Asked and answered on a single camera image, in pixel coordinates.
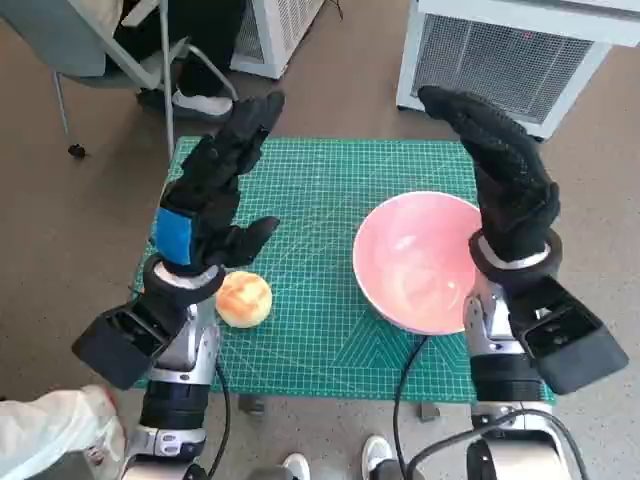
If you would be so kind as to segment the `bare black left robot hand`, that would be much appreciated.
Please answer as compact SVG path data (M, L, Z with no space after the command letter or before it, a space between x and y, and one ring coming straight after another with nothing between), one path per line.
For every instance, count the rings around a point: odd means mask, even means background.
M239 102L218 131L203 136L165 187L156 215L154 246L167 270L195 276L212 266L251 264L279 225L266 216L241 227L233 223L239 177L261 158L285 95L274 91Z

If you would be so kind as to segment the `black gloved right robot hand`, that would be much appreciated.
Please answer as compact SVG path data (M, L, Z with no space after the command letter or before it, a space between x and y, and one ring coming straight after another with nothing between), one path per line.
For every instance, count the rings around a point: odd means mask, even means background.
M497 257L512 262L542 252L560 201L537 143L481 96L425 85L418 98L427 115L458 134L473 160L482 232Z

